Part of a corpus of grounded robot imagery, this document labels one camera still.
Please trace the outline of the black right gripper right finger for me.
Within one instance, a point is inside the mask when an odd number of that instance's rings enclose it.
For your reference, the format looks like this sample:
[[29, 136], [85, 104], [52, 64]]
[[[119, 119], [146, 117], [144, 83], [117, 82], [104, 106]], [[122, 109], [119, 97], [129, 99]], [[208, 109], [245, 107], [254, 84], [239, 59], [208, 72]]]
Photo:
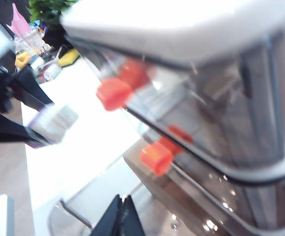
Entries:
[[120, 236], [145, 236], [140, 218], [136, 211], [131, 195], [122, 203], [119, 221]]

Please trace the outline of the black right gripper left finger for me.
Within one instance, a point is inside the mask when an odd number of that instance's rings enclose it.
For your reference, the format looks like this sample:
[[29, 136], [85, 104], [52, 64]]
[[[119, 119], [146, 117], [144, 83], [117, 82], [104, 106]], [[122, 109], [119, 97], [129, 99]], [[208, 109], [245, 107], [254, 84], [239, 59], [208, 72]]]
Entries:
[[117, 194], [92, 230], [90, 236], [114, 236], [117, 231], [121, 205], [122, 200], [120, 195]]

